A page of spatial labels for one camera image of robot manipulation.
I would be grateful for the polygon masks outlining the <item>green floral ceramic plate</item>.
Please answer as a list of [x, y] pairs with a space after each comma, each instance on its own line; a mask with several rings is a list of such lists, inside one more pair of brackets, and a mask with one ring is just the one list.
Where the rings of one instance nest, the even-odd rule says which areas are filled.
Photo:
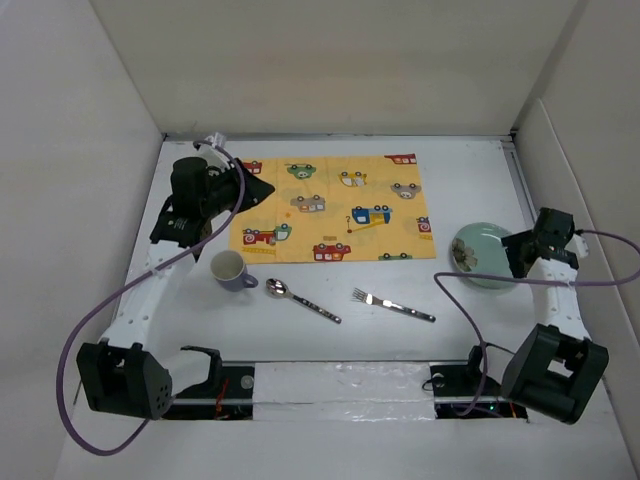
[[451, 254], [457, 269], [463, 273], [512, 278], [502, 238], [511, 231], [488, 222], [462, 227], [451, 242]]

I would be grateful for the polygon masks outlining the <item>yellow car-print cloth placemat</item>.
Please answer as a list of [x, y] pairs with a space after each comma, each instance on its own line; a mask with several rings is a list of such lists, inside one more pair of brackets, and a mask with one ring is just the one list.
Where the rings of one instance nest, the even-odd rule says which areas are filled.
[[248, 159], [275, 191], [237, 215], [229, 247], [250, 264], [433, 259], [415, 154]]

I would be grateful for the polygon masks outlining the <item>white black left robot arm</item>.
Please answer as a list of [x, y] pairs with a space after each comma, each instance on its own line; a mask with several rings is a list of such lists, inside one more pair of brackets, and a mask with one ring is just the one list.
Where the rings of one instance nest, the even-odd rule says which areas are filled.
[[220, 353], [183, 346], [159, 360], [152, 352], [163, 316], [212, 234], [211, 222], [229, 211], [242, 213], [275, 191], [242, 162], [225, 169], [201, 157], [177, 160], [165, 200], [150, 235], [148, 275], [132, 288], [122, 316], [96, 343], [83, 344], [76, 357], [91, 410], [157, 420], [188, 389], [212, 396], [222, 387]]

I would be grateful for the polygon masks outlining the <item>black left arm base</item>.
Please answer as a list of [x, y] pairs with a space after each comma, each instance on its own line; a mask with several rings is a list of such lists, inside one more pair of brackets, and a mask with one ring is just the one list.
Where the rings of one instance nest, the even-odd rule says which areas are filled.
[[254, 363], [223, 363], [217, 380], [180, 393], [162, 418], [184, 421], [252, 420], [254, 385]]

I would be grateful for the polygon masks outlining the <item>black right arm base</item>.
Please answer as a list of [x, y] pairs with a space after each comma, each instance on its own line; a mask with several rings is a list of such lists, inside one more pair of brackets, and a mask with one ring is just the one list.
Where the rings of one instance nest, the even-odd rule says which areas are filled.
[[481, 372], [468, 362], [436, 362], [429, 365], [429, 374], [422, 390], [431, 393], [437, 420], [522, 419], [529, 415], [525, 407], [503, 399], [500, 385], [487, 378], [482, 394], [466, 415], [463, 412], [472, 403]]

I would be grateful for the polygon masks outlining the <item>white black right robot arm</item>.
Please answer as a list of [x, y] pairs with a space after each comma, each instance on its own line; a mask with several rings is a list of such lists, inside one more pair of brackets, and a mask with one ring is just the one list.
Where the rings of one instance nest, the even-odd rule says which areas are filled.
[[578, 261], [587, 254], [571, 214], [543, 208], [532, 229], [513, 234], [487, 222], [463, 227], [452, 242], [463, 272], [502, 289], [501, 277], [531, 281], [536, 324], [502, 371], [472, 348], [463, 393], [500, 395], [565, 424], [581, 417], [609, 361], [583, 325], [576, 292]]

